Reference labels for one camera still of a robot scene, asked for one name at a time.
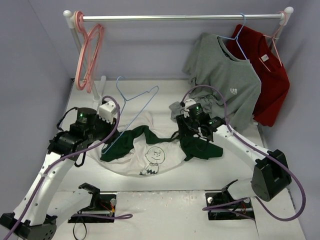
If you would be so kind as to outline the white and green t-shirt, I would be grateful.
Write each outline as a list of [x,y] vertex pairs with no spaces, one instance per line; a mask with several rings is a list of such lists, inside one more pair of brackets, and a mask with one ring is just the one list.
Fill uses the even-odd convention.
[[210,160],[223,156],[223,149],[201,138],[180,136],[172,127],[154,125],[149,111],[134,121],[122,118],[121,137],[87,152],[102,167],[123,176],[152,176],[173,170],[192,158]]

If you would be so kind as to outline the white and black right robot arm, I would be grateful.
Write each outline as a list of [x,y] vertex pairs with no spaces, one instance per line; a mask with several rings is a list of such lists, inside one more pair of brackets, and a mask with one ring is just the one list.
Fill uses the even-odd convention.
[[224,119],[211,118],[193,99],[181,106],[180,115],[176,116],[181,147],[194,147],[192,156],[199,159],[217,158],[228,150],[252,170],[252,177],[233,180],[221,190],[225,205],[233,206],[239,199],[253,197],[269,202],[292,182],[283,169],[288,164],[282,151],[255,145],[228,127]]

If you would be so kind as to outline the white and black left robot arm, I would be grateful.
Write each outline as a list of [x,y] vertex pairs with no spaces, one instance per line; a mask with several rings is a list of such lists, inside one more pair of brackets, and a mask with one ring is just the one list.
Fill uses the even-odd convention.
[[112,140],[118,134],[119,121],[116,103],[104,103],[98,110],[77,109],[69,130],[58,132],[50,140],[43,165],[21,203],[0,217],[1,226],[9,231],[5,239],[15,234],[23,240],[51,240],[57,228],[77,211],[99,206],[100,190],[83,183],[69,198],[50,208],[58,187],[79,156]]

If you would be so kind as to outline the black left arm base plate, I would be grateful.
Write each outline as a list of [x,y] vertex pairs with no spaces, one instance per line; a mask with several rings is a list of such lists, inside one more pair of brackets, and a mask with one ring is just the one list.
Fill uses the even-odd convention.
[[[98,215],[106,217],[114,217],[117,204],[117,193],[116,192],[104,192],[99,188],[89,184],[83,183],[78,189],[86,190],[91,195],[91,201],[89,205],[82,208],[77,214],[85,215]],[[96,218],[91,216],[75,217],[72,216],[68,223],[113,223],[114,219]]]

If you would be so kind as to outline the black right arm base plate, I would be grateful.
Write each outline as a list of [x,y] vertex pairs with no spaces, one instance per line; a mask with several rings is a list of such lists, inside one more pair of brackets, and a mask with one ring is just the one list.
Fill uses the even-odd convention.
[[240,198],[234,200],[227,192],[228,188],[236,183],[234,180],[221,190],[205,192],[206,207],[209,221],[228,221],[228,220],[253,220],[255,214],[250,198]]

